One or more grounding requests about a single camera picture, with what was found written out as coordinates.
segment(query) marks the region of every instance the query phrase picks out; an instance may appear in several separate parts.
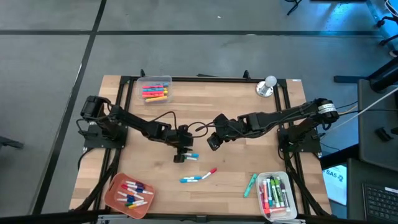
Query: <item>concrete floor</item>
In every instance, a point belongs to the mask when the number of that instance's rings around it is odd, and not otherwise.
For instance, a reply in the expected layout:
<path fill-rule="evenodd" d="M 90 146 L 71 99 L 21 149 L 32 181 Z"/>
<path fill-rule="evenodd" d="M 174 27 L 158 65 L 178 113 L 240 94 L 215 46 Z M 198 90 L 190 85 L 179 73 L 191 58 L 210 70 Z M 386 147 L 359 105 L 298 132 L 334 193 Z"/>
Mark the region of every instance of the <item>concrete floor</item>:
<path fill-rule="evenodd" d="M 91 30 L 100 3 L 0 2 L 0 102 L 4 105 L 0 136 L 25 143 L 22 151 L 9 147 L 0 151 L 1 217 L 29 212 L 89 38 L 1 35 L 1 30 Z M 288 17 L 285 14 L 292 4 L 285 1 L 114 0 L 106 3 L 99 30 L 377 31 L 371 12 L 378 16 L 386 12 L 376 0 L 371 3 L 303 0 Z M 395 32 L 396 25 L 390 25 L 385 34 Z M 388 62 L 388 47 L 377 45 L 381 39 L 306 32 L 285 36 L 97 35 L 43 212 L 68 209 L 83 145 L 75 120 L 85 98 L 98 93 L 103 75 L 138 75 L 143 68 L 148 75 L 241 77 L 247 69 L 252 77 L 300 78 L 307 100 L 325 97 L 340 106 L 356 100 L 356 86 L 333 83 L 333 76 L 366 76 Z M 330 133 L 323 142 L 339 149 L 357 143 L 358 122 Z M 334 150 L 325 147 L 323 151 Z M 345 207 L 333 203 L 332 210 L 345 216 Z"/>

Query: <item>yellow marker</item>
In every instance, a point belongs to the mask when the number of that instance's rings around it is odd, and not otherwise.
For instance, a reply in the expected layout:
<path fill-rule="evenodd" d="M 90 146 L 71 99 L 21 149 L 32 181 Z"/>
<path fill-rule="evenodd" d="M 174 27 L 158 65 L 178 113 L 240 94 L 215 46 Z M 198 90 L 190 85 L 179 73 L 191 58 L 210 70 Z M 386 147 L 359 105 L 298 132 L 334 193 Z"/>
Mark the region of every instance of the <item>yellow marker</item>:
<path fill-rule="evenodd" d="M 161 97 L 145 99 L 145 102 L 149 103 L 149 102 L 153 102 L 153 101 L 160 101 L 160 100 L 166 100 L 166 99 L 167 99 L 167 96 L 161 96 Z"/>
<path fill-rule="evenodd" d="M 135 204 L 135 205 L 130 205 L 130 206 L 128 206 L 128 208 L 132 209 L 132 208 L 136 208 L 136 207 L 138 207 L 138 206 L 146 205 L 146 204 L 148 204 L 148 202 L 137 203 L 137 204 Z"/>

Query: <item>wooden table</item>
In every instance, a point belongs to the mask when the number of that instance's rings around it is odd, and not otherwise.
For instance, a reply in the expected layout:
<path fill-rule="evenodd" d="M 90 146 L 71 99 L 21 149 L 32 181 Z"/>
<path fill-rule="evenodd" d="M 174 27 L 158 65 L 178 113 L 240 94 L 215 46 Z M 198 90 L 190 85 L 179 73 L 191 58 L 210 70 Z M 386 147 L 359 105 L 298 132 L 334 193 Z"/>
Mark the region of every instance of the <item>wooden table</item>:
<path fill-rule="evenodd" d="M 120 78 L 116 75 L 104 76 L 99 96 L 107 97 L 114 103 Z M 287 86 L 291 106 L 306 101 L 300 80 L 287 80 Z M 255 87 L 255 83 L 173 82 L 174 98 L 171 103 L 145 106 L 133 95 L 129 112 L 150 120 L 172 110 L 177 115 L 177 125 L 195 121 L 209 123 L 220 113 L 224 113 L 228 119 L 236 119 L 239 115 L 252 112 L 275 112 L 274 95 L 262 98 L 255 92 Z M 279 91 L 284 105 L 282 90 Z M 124 105 L 126 92 L 127 85 L 121 105 Z M 159 121 L 174 122 L 171 114 Z M 194 130 L 191 127 L 190 132 L 194 136 L 203 133 L 195 133 Z M 119 172 L 155 187 L 156 195 L 149 213 L 261 215 L 256 190 L 253 188 L 248 198 L 243 198 L 243 192 L 253 173 L 285 171 L 284 162 L 277 155 L 276 128 L 257 139 L 241 138 L 224 143 L 215 152 L 206 142 L 213 131 L 211 128 L 207 136 L 194 140 L 192 149 L 200 155 L 198 161 L 176 164 L 173 163 L 174 148 L 148 141 L 140 132 L 129 129 L 127 144 L 121 153 Z M 83 158 L 70 208 L 79 206 L 97 184 L 103 156 L 104 149 L 94 149 Z M 300 156 L 306 186 L 322 208 L 330 213 L 318 159 L 311 153 L 301 153 Z M 187 184 L 179 182 L 182 177 L 204 175 L 214 167 L 218 168 L 217 173 L 206 180 Z M 298 212 L 303 213 L 301 195 L 296 185 L 295 192 Z"/>

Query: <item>white ball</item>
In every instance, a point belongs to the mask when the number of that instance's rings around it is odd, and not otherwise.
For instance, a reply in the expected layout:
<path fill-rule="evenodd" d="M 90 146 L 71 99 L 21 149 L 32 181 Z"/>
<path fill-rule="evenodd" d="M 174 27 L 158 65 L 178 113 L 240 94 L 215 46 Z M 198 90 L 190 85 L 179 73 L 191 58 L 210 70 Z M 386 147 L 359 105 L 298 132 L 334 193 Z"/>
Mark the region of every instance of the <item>white ball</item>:
<path fill-rule="evenodd" d="M 270 75 L 266 78 L 266 86 L 267 87 L 272 87 L 274 85 L 276 85 L 276 78 L 273 75 Z"/>

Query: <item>keyboard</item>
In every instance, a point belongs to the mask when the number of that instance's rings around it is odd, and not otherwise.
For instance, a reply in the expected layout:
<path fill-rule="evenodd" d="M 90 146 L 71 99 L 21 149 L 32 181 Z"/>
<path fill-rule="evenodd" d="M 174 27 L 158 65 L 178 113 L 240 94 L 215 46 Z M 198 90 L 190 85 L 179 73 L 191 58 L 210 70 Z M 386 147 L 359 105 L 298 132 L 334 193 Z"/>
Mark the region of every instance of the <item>keyboard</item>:
<path fill-rule="evenodd" d="M 363 184 L 366 221 L 398 223 L 398 188 Z"/>

